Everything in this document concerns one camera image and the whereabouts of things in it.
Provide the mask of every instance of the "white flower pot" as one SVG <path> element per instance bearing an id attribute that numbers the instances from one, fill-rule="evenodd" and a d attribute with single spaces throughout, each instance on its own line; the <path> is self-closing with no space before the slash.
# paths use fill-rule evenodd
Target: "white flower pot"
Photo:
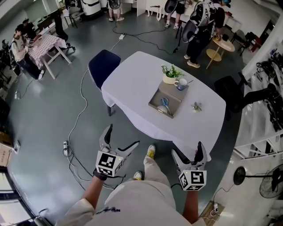
<path id="1" fill-rule="evenodd" d="M 174 82 L 176 81 L 176 78 L 169 78 L 165 74 L 163 74 L 162 80 L 163 80 L 164 83 L 174 84 Z"/>

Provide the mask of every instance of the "potted plant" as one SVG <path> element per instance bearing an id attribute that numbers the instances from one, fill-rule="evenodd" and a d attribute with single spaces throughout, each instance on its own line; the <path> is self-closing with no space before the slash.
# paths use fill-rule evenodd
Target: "potted plant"
<path id="1" fill-rule="evenodd" d="M 170 68 L 165 65 L 162 65 L 161 67 L 163 72 L 163 82 L 167 84 L 174 84 L 178 77 L 185 76 L 181 71 L 176 70 L 173 64 Z"/>

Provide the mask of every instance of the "blue and white mug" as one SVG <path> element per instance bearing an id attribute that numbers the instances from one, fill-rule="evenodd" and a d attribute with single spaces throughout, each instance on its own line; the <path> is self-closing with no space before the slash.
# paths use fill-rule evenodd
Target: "blue and white mug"
<path id="1" fill-rule="evenodd" d="M 186 79 L 179 79 L 179 81 L 175 81 L 174 85 L 177 86 L 178 90 L 184 90 L 187 86 Z"/>

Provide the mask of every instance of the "gray floor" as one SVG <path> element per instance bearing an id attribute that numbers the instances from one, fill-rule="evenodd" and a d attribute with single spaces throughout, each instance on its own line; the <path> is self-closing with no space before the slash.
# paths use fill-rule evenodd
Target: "gray floor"
<path id="1" fill-rule="evenodd" d="M 164 21 L 143 14 L 136 17 L 135 13 L 125 14 L 125 21 L 119 22 L 117 31 L 131 34 L 152 30 L 162 30 Z M 78 29 L 70 27 L 66 32 L 69 40 L 76 47 L 70 55 L 71 65 L 57 58 L 51 68 L 57 75 L 53 80 L 47 72 L 44 78 L 33 81 L 23 99 L 14 100 L 14 93 L 23 93 L 30 77 L 23 77 L 20 84 L 14 84 L 8 95 L 11 106 L 9 115 L 10 130 L 21 143 L 21 150 L 12 156 L 9 173 L 19 189 L 27 205 L 36 214 L 43 208 L 49 211 L 45 215 L 52 223 L 62 216 L 83 194 L 83 189 L 70 173 L 68 160 L 62 154 L 63 142 L 67 140 L 74 126 L 78 113 L 84 108 L 85 102 L 80 96 L 80 80 L 87 70 L 88 62 L 102 49 L 110 50 L 118 41 L 118 34 L 112 33 L 114 23 L 105 15 L 99 19 L 78 24 Z M 167 29 L 164 32 L 153 32 L 140 36 L 145 41 L 157 43 L 161 48 L 172 52 L 176 47 L 176 32 Z M 149 43 L 126 36 L 113 50 L 125 60 L 136 51 L 143 51 L 164 59 L 191 73 L 206 85 L 214 88 L 214 82 L 221 77 L 231 75 L 237 81 L 237 72 L 243 68 L 239 54 L 225 53 L 219 64 L 213 63 L 205 70 L 209 62 L 203 51 L 199 57 L 200 69 L 188 67 L 183 55 L 186 44 L 181 44 L 174 55 L 158 50 Z M 81 115 L 76 129 L 71 136 L 71 146 L 77 157 L 89 171 L 95 168 L 96 155 L 99 149 L 98 138 L 102 131 L 111 123 L 114 125 L 111 144 L 113 147 L 126 147 L 136 140 L 141 144 L 129 157 L 120 175 L 133 176 L 137 170 L 143 170 L 142 160 L 147 148 L 154 143 L 157 146 L 156 161 L 168 176 L 171 184 L 178 182 L 176 168 L 171 157 L 172 142 L 154 140 L 137 130 L 127 116 L 116 107 L 116 113 L 108 117 L 106 105 L 101 92 L 93 84 L 89 74 L 83 83 L 83 94 L 88 100 L 88 107 Z M 224 121 L 220 136 L 211 152 L 212 161 L 207 163 L 207 185 L 199 192 L 199 212 L 212 198 L 225 170 L 236 141 L 240 115 L 232 120 Z M 91 178 L 78 168 L 79 175 L 86 180 Z M 107 183 L 116 185 L 119 179 L 108 179 Z M 89 182 L 82 182 L 86 188 Z M 103 206 L 111 190 L 103 189 L 99 198 L 98 208 Z M 182 211 L 185 192 L 179 187 L 173 188 L 177 210 Z"/>

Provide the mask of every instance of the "tray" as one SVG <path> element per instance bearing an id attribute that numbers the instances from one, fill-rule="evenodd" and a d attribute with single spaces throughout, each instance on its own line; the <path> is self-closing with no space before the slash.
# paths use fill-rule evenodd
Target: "tray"
<path id="1" fill-rule="evenodd" d="M 151 100 L 149 101 L 149 106 L 153 107 L 158 112 L 170 118 L 174 118 L 180 104 L 182 103 L 182 101 L 184 100 L 187 94 L 188 88 L 189 86 L 187 85 L 187 87 L 184 90 L 180 91 L 177 89 L 175 85 L 166 84 L 162 81 L 157 91 L 155 92 Z M 172 114 L 163 112 L 157 108 L 158 106 L 162 105 L 161 98 L 164 98 L 164 97 L 168 98 L 169 100 L 168 107 Z"/>

